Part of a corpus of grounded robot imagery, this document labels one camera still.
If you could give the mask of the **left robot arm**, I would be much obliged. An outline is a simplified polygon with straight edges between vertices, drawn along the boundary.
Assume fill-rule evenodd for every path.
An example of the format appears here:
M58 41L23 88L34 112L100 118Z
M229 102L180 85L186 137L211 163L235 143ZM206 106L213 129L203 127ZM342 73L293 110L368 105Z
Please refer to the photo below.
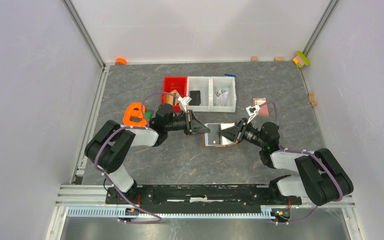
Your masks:
M137 198L137 190L133 187L134 179L123 165L130 148L158 147L172 131L183 131L186 135L210 133L192 110L175 114L173 106L164 103L158 107L149 126L125 126L114 120L107 121L86 145L84 154L118 189L119 199L131 204Z

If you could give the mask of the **dark grey credit card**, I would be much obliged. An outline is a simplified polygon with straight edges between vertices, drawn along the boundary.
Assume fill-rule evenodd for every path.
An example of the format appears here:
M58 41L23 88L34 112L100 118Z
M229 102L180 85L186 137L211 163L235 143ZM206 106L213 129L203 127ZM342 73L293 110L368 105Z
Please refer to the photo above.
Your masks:
M222 145L222 137L219 134L221 130L221 125L219 123L207 123L205 125L210 132L204 135L205 145L208 147L215 147Z

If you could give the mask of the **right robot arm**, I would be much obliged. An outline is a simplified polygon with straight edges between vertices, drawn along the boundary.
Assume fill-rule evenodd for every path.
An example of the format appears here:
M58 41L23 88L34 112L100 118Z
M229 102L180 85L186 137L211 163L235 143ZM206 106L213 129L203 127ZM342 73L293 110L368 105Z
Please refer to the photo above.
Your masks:
M246 118L219 135L235 144L246 141L260 147L261 162L271 168L296 172L297 176L283 176L273 180L269 199L282 204L289 197L308 198L316 206L339 202L354 191L354 184L328 148L315 151L292 150L280 144L279 126L265 122L260 129Z

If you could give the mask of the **brown leather card holder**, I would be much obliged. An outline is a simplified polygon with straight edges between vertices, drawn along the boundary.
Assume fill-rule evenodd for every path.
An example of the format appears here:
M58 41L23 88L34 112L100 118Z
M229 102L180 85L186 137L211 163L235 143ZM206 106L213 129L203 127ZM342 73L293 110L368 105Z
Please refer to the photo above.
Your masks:
M203 146L205 148L234 147L236 143L219 134L219 131L233 127L235 122L212 122L205 123L210 132L203 135Z

